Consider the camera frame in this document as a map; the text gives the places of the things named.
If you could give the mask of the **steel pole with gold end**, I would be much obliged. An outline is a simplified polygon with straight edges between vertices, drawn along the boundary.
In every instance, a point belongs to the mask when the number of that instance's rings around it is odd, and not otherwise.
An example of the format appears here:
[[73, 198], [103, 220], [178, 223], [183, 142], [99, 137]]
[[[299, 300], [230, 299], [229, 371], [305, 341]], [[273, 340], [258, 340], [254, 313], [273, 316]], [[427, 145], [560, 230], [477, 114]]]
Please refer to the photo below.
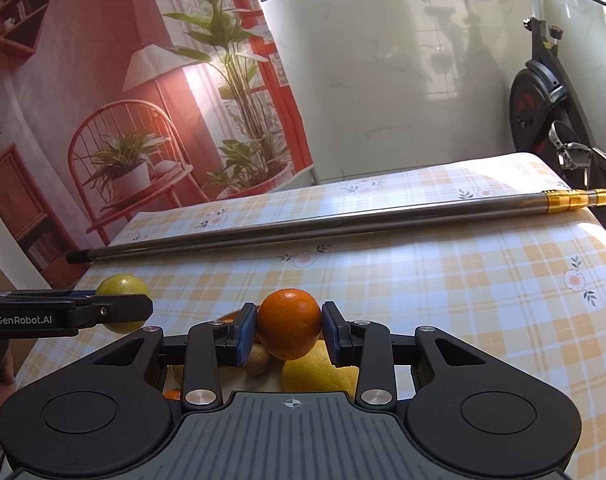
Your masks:
[[343, 212], [255, 226], [237, 226], [211, 232], [176, 235], [96, 249], [69, 252], [67, 262], [86, 264], [123, 258], [164, 255], [170, 252], [278, 244], [327, 236], [361, 235], [419, 226], [443, 226], [463, 221], [485, 221], [514, 217], [564, 214], [585, 208], [606, 207], [606, 188], [554, 190], [474, 200], [458, 200], [398, 206], [385, 209]]

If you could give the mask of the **plaid floral tablecloth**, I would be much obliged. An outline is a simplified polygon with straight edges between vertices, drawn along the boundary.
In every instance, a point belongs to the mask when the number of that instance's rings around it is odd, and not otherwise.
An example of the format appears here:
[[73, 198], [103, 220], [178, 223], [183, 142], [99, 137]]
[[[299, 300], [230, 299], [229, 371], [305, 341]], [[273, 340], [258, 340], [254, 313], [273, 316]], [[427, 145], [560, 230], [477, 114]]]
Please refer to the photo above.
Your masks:
[[[537, 157], [511, 154], [141, 213], [117, 242], [560, 184]], [[583, 419], [568, 473], [606, 479], [606, 230], [588, 210], [96, 264], [79, 285], [117, 273], [146, 283], [152, 323], [169, 334], [288, 287], [394, 333], [440, 327], [564, 391]]]

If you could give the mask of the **black exercise bike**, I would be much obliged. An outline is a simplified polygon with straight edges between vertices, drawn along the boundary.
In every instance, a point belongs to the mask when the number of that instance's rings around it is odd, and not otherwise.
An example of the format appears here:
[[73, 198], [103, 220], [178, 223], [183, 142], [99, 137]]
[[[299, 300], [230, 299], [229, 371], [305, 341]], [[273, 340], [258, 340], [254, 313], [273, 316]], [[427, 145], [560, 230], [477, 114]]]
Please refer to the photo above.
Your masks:
[[[606, 0], [590, 0], [606, 6]], [[606, 188], [606, 152], [597, 148], [583, 107], [559, 58], [563, 29], [548, 25], [532, 0], [523, 27], [531, 58], [512, 81], [509, 120], [514, 148], [541, 158], [570, 188]]]

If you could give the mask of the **printed room backdrop cloth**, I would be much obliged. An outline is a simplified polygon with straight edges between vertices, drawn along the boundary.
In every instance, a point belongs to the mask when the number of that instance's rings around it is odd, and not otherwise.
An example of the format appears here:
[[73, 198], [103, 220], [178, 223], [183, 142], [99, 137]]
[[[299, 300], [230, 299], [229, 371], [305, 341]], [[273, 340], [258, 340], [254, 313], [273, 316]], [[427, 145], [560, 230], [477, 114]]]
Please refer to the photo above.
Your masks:
[[312, 166], [259, 0], [0, 0], [0, 221], [49, 286], [135, 214]]

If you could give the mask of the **small orange tangerine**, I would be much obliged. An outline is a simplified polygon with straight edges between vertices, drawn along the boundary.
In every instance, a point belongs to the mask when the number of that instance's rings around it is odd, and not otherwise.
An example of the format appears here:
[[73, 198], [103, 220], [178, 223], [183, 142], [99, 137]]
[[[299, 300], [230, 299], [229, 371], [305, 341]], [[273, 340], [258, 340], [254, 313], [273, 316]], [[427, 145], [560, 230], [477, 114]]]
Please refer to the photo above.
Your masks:
[[256, 330], [265, 349], [275, 358], [300, 359], [318, 340], [320, 306], [305, 290], [276, 290], [266, 296], [257, 309]]
[[163, 396], [169, 400], [179, 400], [181, 399], [181, 390], [179, 389], [169, 389], [163, 392]]

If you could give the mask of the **green-yellow orange back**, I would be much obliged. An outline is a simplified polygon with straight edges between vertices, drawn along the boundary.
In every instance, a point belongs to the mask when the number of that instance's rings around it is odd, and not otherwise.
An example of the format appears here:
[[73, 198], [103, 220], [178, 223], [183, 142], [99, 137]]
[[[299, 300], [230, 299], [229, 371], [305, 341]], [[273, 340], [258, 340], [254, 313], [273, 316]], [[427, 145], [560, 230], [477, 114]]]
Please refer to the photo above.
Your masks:
[[110, 298], [102, 325], [112, 333], [135, 332], [153, 313], [147, 285], [131, 274], [121, 273], [106, 278], [96, 288], [95, 296]]

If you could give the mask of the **brown kiwi fruit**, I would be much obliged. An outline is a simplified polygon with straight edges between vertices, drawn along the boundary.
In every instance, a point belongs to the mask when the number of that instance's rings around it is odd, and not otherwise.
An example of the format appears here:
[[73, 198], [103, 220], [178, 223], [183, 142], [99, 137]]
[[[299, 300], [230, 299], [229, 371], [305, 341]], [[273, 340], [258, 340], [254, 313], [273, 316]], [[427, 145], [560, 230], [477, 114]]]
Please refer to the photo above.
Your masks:
[[267, 371], [270, 362], [271, 355], [263, 344], [253, 344], [243, 369], [250, 377], [259, 377]]

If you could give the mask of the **large yellow lemon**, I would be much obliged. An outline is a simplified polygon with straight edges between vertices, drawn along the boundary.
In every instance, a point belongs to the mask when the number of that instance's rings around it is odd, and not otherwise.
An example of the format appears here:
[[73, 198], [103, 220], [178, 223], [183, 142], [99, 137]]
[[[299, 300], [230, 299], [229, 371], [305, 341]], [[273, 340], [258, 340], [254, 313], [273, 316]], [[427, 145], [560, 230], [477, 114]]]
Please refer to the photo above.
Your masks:
[[335, 367], [319, 340], [305, 356], [283, 364], [281, 382], [286, 392], [345, 392], [353, 399], [358, 374], [356, 366]]

